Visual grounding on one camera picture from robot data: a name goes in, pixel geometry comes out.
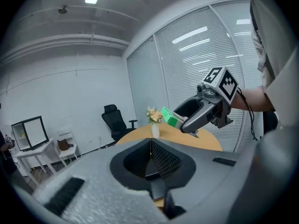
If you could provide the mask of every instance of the ceiling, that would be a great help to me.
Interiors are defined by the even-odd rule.
[[[175,0],[27,0],[15,15],[1,45],[2,54],[37,39],[95,34],[130,42],[137,30]],[[66,6],[67,13],[59,8]]]

